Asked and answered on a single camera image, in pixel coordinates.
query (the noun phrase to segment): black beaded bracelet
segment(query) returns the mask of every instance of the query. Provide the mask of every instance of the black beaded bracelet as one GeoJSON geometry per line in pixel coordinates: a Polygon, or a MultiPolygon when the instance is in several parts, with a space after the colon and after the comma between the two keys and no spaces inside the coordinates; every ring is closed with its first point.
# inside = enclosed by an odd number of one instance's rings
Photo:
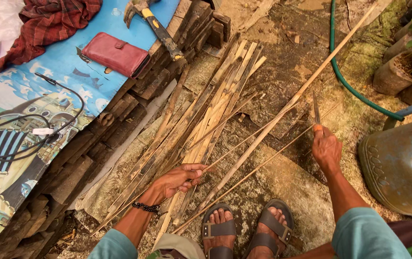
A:
{"type": "Polygon", "coordinates": [[[148,206],[148,205],[145,205],[145,204],[140,203],[138,201],[134,201],[132,203],[132,206],[134,208],[137,208],[137,209],[140,209],[142,207],[142,209],[145,210],[146,212],[158,213],[158,211],[159,211],[159,205],[148,206]]]}

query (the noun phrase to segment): hammer handle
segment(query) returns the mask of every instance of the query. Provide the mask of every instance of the hammer handle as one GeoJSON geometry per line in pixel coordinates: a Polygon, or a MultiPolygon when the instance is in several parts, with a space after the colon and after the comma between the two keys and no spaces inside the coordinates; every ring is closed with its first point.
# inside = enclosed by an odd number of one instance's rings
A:
{"type": "Polygon", "coordinates": [[[166,46],[166,49],[169,52],[169,56],[171,56],[171,59],[173,61],[176,61],[183,58],[182,51],[179,50],[179,47],[177,46],[177,44],[175,44],[174,40],[169,35],[168,31],[166,31],[163,25],[151,13],[150,9],[143,9],[142,15],[155,32],[158,39],[163,43],[164,46],[166,46]]]}

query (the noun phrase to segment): garden hose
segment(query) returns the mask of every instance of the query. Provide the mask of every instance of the garden hose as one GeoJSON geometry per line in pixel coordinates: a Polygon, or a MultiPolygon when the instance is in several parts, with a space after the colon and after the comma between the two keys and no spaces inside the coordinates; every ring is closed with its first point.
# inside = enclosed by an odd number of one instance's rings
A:
{"type": "MultiPolygon", "coordinates": [[[[335,0],[332,0],[331,4],[331,36],[330,36],[330,44],[329,44],[329,50],[330,52],[333,52],[335,49],[335,0]]],[[[342,82],[342,84],[350,91],[354,96],[356,96],[359,100],[361,100],[363,103],[369,105],[373,109],[376,109],[377,111],[387,115],[388,117],[391,117],[395,120],[398,121],[403,121],[404,117],[401,115],[398,115],[394,112],[390,112],[387,109],[384,109],[377,104],[373,103],[366,97],[362,96],[358,91],[356,91],[354,88],[352,88],[348,82],[345,80],[345,78],[342,76],[340,73],[340,70],[338,69],[337,66],[337,60],[335,57],[331,60],[332,63],[332,68],[334,69],[334,73],[337,76],[337,79],[342,82]]]]}

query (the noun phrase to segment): black cable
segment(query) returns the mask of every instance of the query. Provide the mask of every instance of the black cable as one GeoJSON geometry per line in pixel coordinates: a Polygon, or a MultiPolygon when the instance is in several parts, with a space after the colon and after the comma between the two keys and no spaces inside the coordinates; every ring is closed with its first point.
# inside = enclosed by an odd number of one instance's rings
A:
{"type": "MultiPolygon", "coordinates": [[[[80,113],[81,113],[81,112],[83,111],[83,109],[84,109],[84,100],[83,100],[83,98],[81,98],[81,96],[80,96],[76,91],[73,91],[72,89],[70,89],[70,88],[68,88],[68,87],[65,87],[65,86],[59,84],[56,80],[51,79],[51,78],[48,78],[47,76],[44,76],[44,75],[39,74],[39,73],[37,73],[37,72],[35,72],[35,75],[37,75],[38,77],[43,78],[46,82],[50,83],[51,85],[58,85],[58,86],[60,86],[60,87],[62,87],[62,88],[64,88],[64,89],[66,89],[66,90],[74,93],[76,96],[78,96],[78,98],[79,98],[80,101],[81,101],[81,108],[80,108],[79,112],[73,117],[72,120],[70,120],[69,122],[67,122],[65,125],[63,125],[62,127],[60,127],[58,130],[54,131],[52,134],[46,135],[46,137],[45,137],[44,139],[38,141],[37,143],[33,144],[32,146],[30,146],[30,147],[28,147],[28,148],[26,148],[26,149],[24,149],[24,150],[21,150],[21,151],[12,153],[12,154],[0,156],[0,161],[2,161],[2,162],[13,162],[13,161],[21,160],[21,159],[24,159],[24,158],[26,158],[26,157],[29,157],[29,156],[35,154],[38,150],[41,149],[42,145],[43,145],[48,139],[54,137],[59,131],[63,130],[65,127],[69,126],[73,121],[75,121],[76,118],[78,117],[78,115],[80,115],[80,113]],[[2,159],[2,158],[11,157],[11,156],[15,156],[15,155],[17,155],[17,154],[23,153],[23,152],[25,152],[25,151],[27,151],[27,150],[30,150],[30,149],[34,148],[35,146],[38,146],[38,147],[37,147],[33,152],[31,152],[30,154],[28,154],[28,155],[25,155],[25,156],[22,156],[22,157],[18,157],[18,158],[15,158],[15,159],[2,159]]],[[[3,126],[3,125],[5,125],[5,124],[8,124],[8,123],[10,123],[10,122],[12,122],[12,121],[15,121],[15,120],[19,120],[19,119],[21,119],[21,118],[30,117],[30,116],[42,117],[42,118],[46,121],[46,124],[47,124],[47,126],[48,126],[48,128],[49,128],[49,122],[48,122],[48,120],[47,120],[44,116],[39,115],[39,114],[30,114],[30,115],[20,116],[20,117],[14,118],[14,119],[12,119],[12,120],[9,120],[9,121],[7,121],[7,122],[1,123],[0,126],[3,126]]]]}

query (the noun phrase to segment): sandal strap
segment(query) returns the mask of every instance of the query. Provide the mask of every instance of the sandal strap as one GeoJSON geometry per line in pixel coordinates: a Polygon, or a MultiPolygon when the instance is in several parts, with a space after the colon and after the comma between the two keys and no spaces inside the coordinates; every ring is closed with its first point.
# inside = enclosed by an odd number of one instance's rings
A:
{"type": "Polygon", "coordinates": [[[206,259],[233,259],[233,250],[229,247],[213,247],[204,256],[206,259]]]}
{"type": "Polygon", "coordinates": [[[259,222],[265,224],[274,233],[276,233],[279,240],[281,240],[281,242],[283,242],[286,246],[289,244],[289,240],[292,237],[292,229],[279,223],[279,221],[275,219],[269,210],[262,211],[259,222]]]}
{"type": "Polygon", "coordinates": [[[254,247],[264,246],[268,247],[273,251],[274,256],[278,256],[278,245],[276,244],[276,240],[272,238],[267,233],[255,233],[250,241],[248,251],[250,252],[254,247]]]}
{"type": "Polygon", "coordinates": [[[201,232],[204,239],[212,239],[218,235],[236,235],[236,225],[234,219],[224,223],[203,223],[201,232]]]}

